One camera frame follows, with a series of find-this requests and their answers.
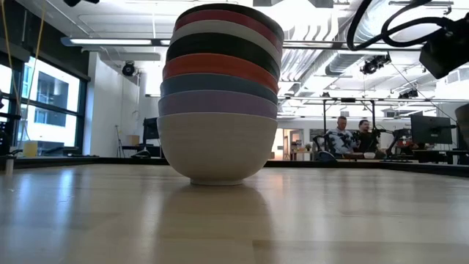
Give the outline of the blue bowl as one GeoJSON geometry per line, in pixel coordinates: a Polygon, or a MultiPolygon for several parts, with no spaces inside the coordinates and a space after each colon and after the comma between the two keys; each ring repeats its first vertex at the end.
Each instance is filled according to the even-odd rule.
{"type": "Polygon", "coordinates": [[[244,78],[214,73],[191,73],[170,77],[161,83],[160,96],[196,90],[240,92],[264,98],[274,104],[278,103],[277,94],[265,85],[244,78]]]}

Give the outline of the black office desk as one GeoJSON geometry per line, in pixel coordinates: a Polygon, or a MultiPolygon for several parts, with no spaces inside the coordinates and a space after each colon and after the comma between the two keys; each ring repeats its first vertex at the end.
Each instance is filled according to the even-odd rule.
{"type": "Polygon", "coordinates": [[[123,146],[122,150],[134,151],[131,158],[161,158],[162,152],[159,146],[154,145],[136,145],[136,146],[123,146]]]}
{"type": "Polygon", "coordinates": [[[419,163],[447,163],[469,166],[469,150],[414,150],[419,163]]]}

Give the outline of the black metal gantry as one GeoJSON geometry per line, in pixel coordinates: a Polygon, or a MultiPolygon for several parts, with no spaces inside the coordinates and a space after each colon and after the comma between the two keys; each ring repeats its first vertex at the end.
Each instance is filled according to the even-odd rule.
{"type": "MultiPolygon", "coordinates": [[[[328,116],[327,116],[327,112],[328,112],[328,100],[323,100],[322,101],[322,126],[323,126],[323,135],[326,134],[326,132],[330,129],[333,129],[333,128],[329,128],[328,127],[328,116]]],[[[352,133],[353,136],[358,140],[358,136],[359,136],[359,132],[357,131],[356,133],[352,133]]],[[[345,154],[345,155],[342,155],[342,156],[335,156],[336,159],[340,159],[340,158],[351,158],[351,159],[358,159],[358,158],[362,158],[363,157],[363,153],[360,153],[358,152],[358,146],[354,149],[354,152],[353,153],[350,153],[350,154],[345,154]]]]}

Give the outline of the large window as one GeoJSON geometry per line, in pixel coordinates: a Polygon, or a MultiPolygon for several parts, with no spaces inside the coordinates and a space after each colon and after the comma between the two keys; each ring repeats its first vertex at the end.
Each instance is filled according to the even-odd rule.
{"type": "Polygon", "coordinates": [[[12,63],[0,59],[0,153],[37,141],[37,156],[81,155],[86,83],[34,57],[12,63]]]}

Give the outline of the long ceiling light fixture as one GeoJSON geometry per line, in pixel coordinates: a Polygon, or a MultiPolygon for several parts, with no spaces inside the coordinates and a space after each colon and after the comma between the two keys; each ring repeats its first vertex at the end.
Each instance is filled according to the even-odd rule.
{"type": "MultiPolygon", "coordinates": [[[[61,42],[65,46],[123,46],[123,47],[169,47],[170,39],[131,39],[131,38],[74,38],[62,37],[61,42]]],[[[375,43],[365,48],[365,51],[420,51],[424,45],[412,45],[404,48],[397,48],[386,43],[375,43]]],[[[288,40],[283,44],[284,49],[308,49],[308,50],[336,50],[348,51],[345,42],[339,41],[302,41],[288,40]]]]}

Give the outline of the white bowl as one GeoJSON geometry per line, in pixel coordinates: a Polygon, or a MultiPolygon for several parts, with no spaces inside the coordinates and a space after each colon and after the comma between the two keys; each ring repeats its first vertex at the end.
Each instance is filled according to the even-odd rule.
{"type": "Polygon", "coordinates": [[[192,184],[232,186],[256,174],[270,158],[278,122],[230,113],[170,114],[158,118],[169,165],[192,184]]]}
{"type": "Polygon", "coordinates": [[[252,43],[257,44],[261,48],[265,49],[271,55],[280,56],[282,54],[282,48],[277,48],[274,43],[263,34],[255,31],[254,29],[250,29],[247,26],[229,21],[204,20],[188,23],[175,30],[171,36],[170,43],[172,44],[176,40],[182,37],[186,37],[190,34],[198,33],[229,34],[231,36],[240,37],[244,40],[251,41],[252,43]]]}

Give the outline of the yellow bin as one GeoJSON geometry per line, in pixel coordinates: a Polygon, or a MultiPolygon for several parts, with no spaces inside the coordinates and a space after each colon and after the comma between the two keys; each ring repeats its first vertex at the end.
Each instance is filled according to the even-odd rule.
{"type": "Polygon", "coordinates": [[[23,156],[25,158],[33,158],[37,156],[38,142],[37,141],[25,141],[23,143],[23,156]]]}

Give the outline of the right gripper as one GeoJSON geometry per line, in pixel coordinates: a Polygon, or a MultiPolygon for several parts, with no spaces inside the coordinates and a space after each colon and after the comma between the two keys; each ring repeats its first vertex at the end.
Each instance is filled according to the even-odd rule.
{"type": "Polygon", "coordinates": [[[469,14],[437,30],[422,47],[420,63],[436,78],[469,62],[469,14]]]}

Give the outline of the black aluminium table frame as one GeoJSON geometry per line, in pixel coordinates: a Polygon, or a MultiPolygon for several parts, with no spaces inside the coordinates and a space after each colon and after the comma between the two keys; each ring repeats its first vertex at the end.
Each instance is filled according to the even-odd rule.
{"type": "MultiPolygon", "coordinates": [[[[15,169],[34,169],[53,166],[77,166],[90,164],[124,164],[124,165],[155,165],[167,166],[164,159],[135,158],[97,158],[97,157],[46,157],[46,158],[15,158],[15,169]]],[[[327,169],[387,169],[403,172],[415,172],[452,177],[469,178],[469,166],[445,164],[397,163],[384,161],[267,161],[266,168],[327,168],[327,169]]]]}

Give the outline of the red bowl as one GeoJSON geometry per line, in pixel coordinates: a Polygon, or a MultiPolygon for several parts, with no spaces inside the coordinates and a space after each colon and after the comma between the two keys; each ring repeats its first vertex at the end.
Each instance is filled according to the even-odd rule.
{"type": "Polygon", "coordinates": [[[223,54],[188,54],[169,60],[163,67],[163,80],[189,73],[215,73],[244,78],[264,85],[278,94],[278,81],[264,68],[234,56],[223,54]]]}

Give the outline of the lilac bowl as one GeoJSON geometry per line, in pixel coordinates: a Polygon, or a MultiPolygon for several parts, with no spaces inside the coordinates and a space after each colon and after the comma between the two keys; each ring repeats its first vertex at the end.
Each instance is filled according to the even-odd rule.
{"type": "Polygon", "coordinates": [[[162,97],[160,116],[184,113],[249,114],[275,119],[277,105],[270,100],[240,92],[196,90],[162,97]]]}

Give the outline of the silver ventilation duct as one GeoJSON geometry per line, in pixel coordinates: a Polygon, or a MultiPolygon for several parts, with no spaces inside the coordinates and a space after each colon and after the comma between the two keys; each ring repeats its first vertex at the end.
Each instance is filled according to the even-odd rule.
{"type": "MultiPolygon", "coordinates": [[[[389,4],[390,1],[404,0],[373,0],[363,14],[361,22],[355,31],[354,41],[356,43],[365,42],[381,32],[384,22],[393,15],[398,9],[402,8],[397,4],[389,4]]],[[[352,52],[351,54],[342,54],[341,51],[324,51],[325,55],[332,56],[331,62],[325,67],[327,76],[340,76],[345,73],[347,68],[360,61],[363,54],[352,52]]]]}

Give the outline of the person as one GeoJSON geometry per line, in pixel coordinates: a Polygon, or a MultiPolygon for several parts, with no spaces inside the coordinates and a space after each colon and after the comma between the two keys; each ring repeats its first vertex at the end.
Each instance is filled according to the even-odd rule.
{"type": "Polygon", "coordinates": [[[360,153],[376,153],[378,151],[378,131],[370,129],[370,122],[368,120],[361,120],[358,125],[359,129],[359,145],[358,152],[360,153]]]}
{"type": "Polygon", "coordinates": [[[359,141],[346,127],[347,118],[340,116],[337,119],[336,128],[328,130],[325,134],[328,138],[328,146],[335,156],[353,153],[358,146],[359,141]]]}

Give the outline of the magenta bowl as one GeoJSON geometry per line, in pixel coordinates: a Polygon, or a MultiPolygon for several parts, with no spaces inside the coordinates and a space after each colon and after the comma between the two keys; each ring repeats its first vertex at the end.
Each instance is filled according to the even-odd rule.
{"type": "Polygon", "coordinates": [[[193,12],[184,16],[179,22],[176,22],[174,32],[176,29],[188,23],[204,20],[229,21],[247,26],[248,28],[254,29],[255,31],[263,34],[265,37],[271,40],[277,48],[282,48],[283,40],[279,40],[277,36],[272,33],[264,24],[246,15],[226,10],[202,10],[193,12]]]}

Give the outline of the black computer monitor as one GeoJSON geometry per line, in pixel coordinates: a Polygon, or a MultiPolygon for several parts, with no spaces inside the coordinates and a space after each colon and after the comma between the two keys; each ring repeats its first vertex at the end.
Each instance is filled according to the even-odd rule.
{"type": "Polygon", "coordinates": [[[144,123],[144,132],[143,132],[143,141],[145,142],[148,139],[159,139],[158,133],[158,118],[145,118],[144,123]]]}
{"type": "Polygon", "coordinates": [[[452,124],[446,117],[411,115],[411,136],[414,143],[452,144],[452,124]]]}

